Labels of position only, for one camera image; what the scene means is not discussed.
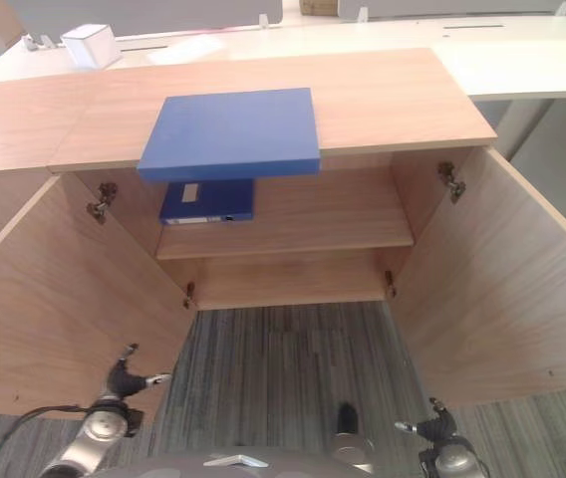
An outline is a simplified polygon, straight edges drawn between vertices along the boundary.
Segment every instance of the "blue folder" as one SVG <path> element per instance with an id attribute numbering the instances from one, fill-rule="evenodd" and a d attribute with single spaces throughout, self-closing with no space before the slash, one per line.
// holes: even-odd
<path id="1" fill-rule="evenodd" d="M 254 179 L 174 182 L 165 194 L 159 220 L 166 225 L 252 219 Z"/>
<path id="2" fill-rule="evenodd" d="M 170 97 L 138 166 L 148 181 L 316 174 L 309 88 Z"/>

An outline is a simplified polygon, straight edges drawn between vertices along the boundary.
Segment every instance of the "cabinet top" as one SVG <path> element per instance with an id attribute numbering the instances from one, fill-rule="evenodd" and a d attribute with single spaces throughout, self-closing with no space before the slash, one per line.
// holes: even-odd
<path id="1" fill-rule="evenodd" d="M 432 51 L 394 50 L 0 83 L 0 170 L 132 167 L 166 97 L 304 87 L 323 156 L 495 140 Z"/>

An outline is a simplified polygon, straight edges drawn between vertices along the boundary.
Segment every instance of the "white box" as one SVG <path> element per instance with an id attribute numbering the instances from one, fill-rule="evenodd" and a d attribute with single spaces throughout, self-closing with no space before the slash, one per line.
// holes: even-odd
<path id="1" fill-rule="evenodd" d="M 82 25 L 61 38 L 78 68 L 100 70 L 122 57 L 109 25 Z"/>

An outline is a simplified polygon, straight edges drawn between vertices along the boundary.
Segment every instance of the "wooden cabinet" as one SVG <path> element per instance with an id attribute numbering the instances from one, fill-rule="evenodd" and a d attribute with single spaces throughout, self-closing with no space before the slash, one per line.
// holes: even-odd
<path id="1" fill-rule="evenodd" d="M 424 84 L 380 105 L 358 90 L 348 96 L 354 77 L 327 85 L 307 73 L 312 62 L 282 61 L 288 76 L 276 80 L 280 86 L 315 82 L 322 171 L 258 179 L 255 219 L 245 223 L 162 227 L 156 217 L 165 187 L 144 183 L 134 169 L 151 124 L 148 96 L 158 109 L 155 96 L 181 92 L 183 76 L 192 80 L 200 70 L 179 70 L 177 85 L 159 70 L 156 91 L 117 102 L 117 88 L 150 82 L 143 69 L 135 79 L 123 72 L 120 83 L 95 94 L 82 116 L 87 123 L 64 136 L 48 166 L 61 175 L 46 179 L 0 232 L 0 412 L 71 395 L 90 401 L 129 342 L 141 343 L 137 370 L 171 368 L 199 309 L 363 300 L 388 301 L 426 392 L 453 405 L 565 388 L 566 219 L 488 147 L 488 126 L 444 75 L 433 75 L 443 100 L 429 109 L 418 104 L 432 67 L 427 55 L 414 55 L 416 66 L 404 72 Z M 374 58 L 399 69 L 407 56 Z M 319 67 L 331 71 L 325 62 Z M 209 73 L 210 65 L 200 68 Z M 236 64 L 217 68 L 230 79 L 228 90 L 242 81 L 257 87 Z M 399 72 L 398 86 L 412 89 Z M 263 87 L 273 81 L 261 80 Z M 375 97 L 391 93 L 381 80 L 372 83 Z M 406 102 L 420 112 L 400 117 L 397 129 L 398 117 L 372 129 L 332 118 L 351 102 L 350 112 L 376 119 Z M 437 110 L 440 102 L 449 108 Z M 98 122 L 107 115 L 117 127 Z M 434 127 L 447 117 L 439 129 L 421 122 Z M 138 137 L 122 132 L 126 122 Z M 341 134 L 348 124 L 358 129 Z M 78 158 L 61 164 L 69 151 Z M 465 185 L 455 201 L 440 178 L 443 162 L 453 165 L 447 182 Z M 119 187 L 103 225 L 86 211 L 102 182 Z M 151 411 L 158 394 L 139 400 Z"/>

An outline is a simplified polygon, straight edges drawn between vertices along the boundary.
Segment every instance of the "door hinge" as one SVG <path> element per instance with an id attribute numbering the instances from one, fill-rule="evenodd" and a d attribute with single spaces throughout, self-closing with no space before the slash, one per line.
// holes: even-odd
<path id="1" fill-rule="evenodd" d="M 438 177 L 442 184 L 444 184 L 448 189 L 451 197 L 451 202 L 455 204 L 458 202 L 460 196 L 466 190 L 466 184 L 464 181 L 456 181 L 453 170 L 455 166 L 448 161 L 441 162 L 438 164 Z"/>
<path id="2" fill-rule="evenodd" d="M 392 295 L 392 297 L 395 297 L 398 291 L 394 285 L 394 274 L 392 274 L 392 271 L 385 271 L 385 283 L 387 284 L 388 292 Z"/>
<path id="3" fill-rule="evenodd" d="M 100 224 L 106 223 L 106 211 L 117 196 L 117 185 L 114 182 L 103 182 L 100 184 L 100 202 L 89 202 L 86 205 L 88 213 Z"/>
<path id="4" fill-rule="evenodd" d="M 188 282 L 185 286 L 185 299 L 183 299 L 183 307 L 189 309 L 191 305 L 194 305 L 194 283 Z"/>

